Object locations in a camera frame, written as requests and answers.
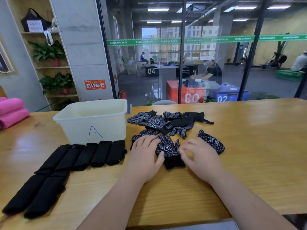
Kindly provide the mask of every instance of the shelf board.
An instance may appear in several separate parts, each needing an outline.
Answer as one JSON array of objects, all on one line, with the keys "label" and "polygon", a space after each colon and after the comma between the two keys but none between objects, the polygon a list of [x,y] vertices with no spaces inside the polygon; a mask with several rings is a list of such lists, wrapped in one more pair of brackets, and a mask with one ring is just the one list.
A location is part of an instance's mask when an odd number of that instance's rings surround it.
[{"label": "shelf board", "polygon": [[28,35],[28,34],[44,34],[43,32],[20,32],[22,35]]},{"label": "shelf board", "polygon": [[58,66],[58,67],[39,67],[35,69],[63,69],[63,68],[69,68],[69,66]]},{"label": "shelf board", "polygon": [[77,94],[67,94],[67,95],[63,95],[63,94],[46,94],[47,97],[78,97]]}]

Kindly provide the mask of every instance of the person's left hand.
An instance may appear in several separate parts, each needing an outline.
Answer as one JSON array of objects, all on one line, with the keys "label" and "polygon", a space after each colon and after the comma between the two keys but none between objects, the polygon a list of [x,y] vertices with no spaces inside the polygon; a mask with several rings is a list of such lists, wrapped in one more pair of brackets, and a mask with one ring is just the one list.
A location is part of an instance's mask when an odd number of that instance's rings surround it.
[{"label": "person's left hand", "polygon": [[126,173],[139,179],[143,184],[151,180],[164,162],[164,152],[160,152],[155,163],[155,150],[161,140],[155,135],[138,138],[131,150]]}]

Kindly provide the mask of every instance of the white plastic container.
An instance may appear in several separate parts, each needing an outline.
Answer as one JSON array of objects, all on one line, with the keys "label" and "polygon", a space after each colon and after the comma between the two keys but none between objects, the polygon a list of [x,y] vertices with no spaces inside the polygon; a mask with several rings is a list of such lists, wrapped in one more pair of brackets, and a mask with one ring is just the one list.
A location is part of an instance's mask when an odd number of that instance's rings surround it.
[{"label": "white plastic container", "polygon": [[53,120],[71,144],[99,143],[126,138],[127,100],[110,99],[69,104]]}]

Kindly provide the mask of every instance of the person in white shirt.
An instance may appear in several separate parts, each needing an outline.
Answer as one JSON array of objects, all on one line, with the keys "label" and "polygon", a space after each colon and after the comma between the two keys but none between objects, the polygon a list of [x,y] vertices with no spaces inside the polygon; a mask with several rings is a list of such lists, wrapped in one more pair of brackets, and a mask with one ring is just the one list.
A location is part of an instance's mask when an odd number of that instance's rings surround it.
[{"label": "person in white shirt", "polygon": [[307,51],[304,51],[304,53],[300,56],[298,56],[291,68],[291,71],[299,72],[307,66]]}]

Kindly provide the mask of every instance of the red fire extinguisher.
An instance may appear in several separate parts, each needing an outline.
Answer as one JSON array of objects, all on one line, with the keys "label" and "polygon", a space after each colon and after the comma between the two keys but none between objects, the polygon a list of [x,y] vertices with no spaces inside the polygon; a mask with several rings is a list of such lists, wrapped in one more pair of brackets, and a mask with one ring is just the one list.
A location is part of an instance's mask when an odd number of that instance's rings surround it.
[{"label": "red fire extinguisher", "polygon": [[119,92],[118,92],[118,96],[119,96],[119,98],[127,99],[126,90],[123,89],[123,90],[119,91]]}]

